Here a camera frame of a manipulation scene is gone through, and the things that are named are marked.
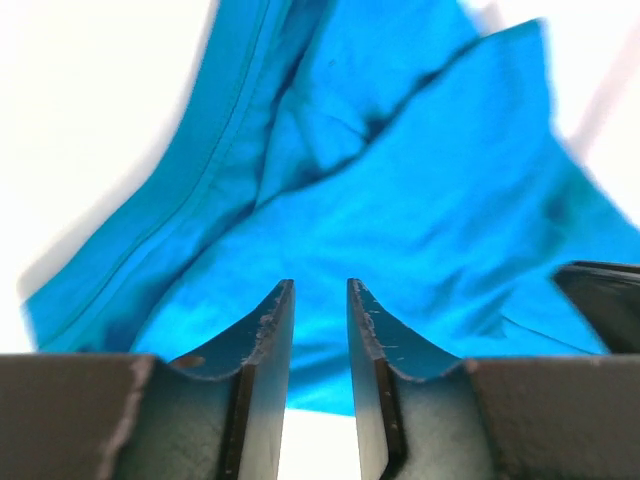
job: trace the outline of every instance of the white background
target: white background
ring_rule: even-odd
[[[548,21],[555,124],[640,224],[640,1],[469,0],[494,30]],[[0,351],[19,305],[151,173],[184,109],[211,0],[0,0]],[[355,422],[288,411],[281,478],[358,477]]]

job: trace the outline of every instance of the metal bracket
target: metal bracket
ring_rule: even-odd
[[[0,478],[275,480],[292,281],[171,365],[150,355],[0,356]]]
[[[460,361],[358,280],[348,322],[363,480],[640,478],[640,355]]]

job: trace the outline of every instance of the black metal plate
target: black metal plate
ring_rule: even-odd
[[[611,353],[640,353],[640,267],[577,262],[554,280]]]
[[[0,478],[275,480],[293,314],[282,281],[174,365],[0,356]]]
[[[640,356],[458,361],[348,283],[363,480],[640,478]]]

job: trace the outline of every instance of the turquoise garment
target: turquoise garment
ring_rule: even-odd
[[[351,414],[358,277],[460,357],[604,353],[550,275],[640,237],[551,133],[543,37],[454,0],[222,0],[158,168],[28,301],[40,348],[172,359],[293,278],[289,406]]]

